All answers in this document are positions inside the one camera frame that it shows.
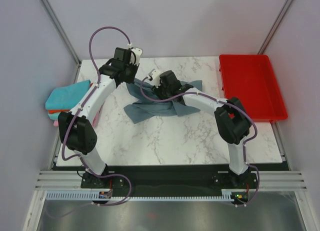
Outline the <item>grey-blue t shirt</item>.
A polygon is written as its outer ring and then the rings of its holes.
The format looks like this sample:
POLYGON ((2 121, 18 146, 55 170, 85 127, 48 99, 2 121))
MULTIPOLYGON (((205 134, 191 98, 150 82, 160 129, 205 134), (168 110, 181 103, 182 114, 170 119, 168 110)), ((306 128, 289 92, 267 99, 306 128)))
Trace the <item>grey-blue t shirt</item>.
POLYGON ((140 91, 141 80, 135 79, 134 83, 126 85, 128 93, 137 99, 136 102, 125 106, 124 112, 134 124, 138 124, 155 116, 160 117, 183 117, 198 113, 195 107, 185 106, 174 101, 153 102, 146 99, 140 91))

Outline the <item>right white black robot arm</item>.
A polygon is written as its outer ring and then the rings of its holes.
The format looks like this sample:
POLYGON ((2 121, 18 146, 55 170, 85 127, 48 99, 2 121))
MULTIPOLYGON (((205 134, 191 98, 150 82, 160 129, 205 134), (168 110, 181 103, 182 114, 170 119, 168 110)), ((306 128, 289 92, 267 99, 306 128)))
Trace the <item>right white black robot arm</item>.
POLYGON ((229 152, 229 182, 235 188, 247 182, 248 169, 245 143, 252 123, 238 98, 219 99, 203 93, 191 84, 182 84, 173 71, 153 69, 148 74, 152 91, 160 100, 173 101, 206 112, 215 118, 218 133, 227 143, 229 152))

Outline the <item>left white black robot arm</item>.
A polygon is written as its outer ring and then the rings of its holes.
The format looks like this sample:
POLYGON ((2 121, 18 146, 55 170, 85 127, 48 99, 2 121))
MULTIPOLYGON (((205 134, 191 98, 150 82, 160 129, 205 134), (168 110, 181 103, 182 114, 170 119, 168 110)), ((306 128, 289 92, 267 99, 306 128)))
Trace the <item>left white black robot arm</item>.
POLYGON ((80 158, 86 169, 93 174, 92 182, 99 188, 109 184, 110 176, 104 172, 107 164, 96 148, 98 136, 93 121, 107 97, 121 83, 134 82, 142 53, 138 47, 117 47, 114 57, 97 68, 97 79, 83 98, 70 111, 61 112, 58 116, 62 148, 73 151, 74 156, 80 158))

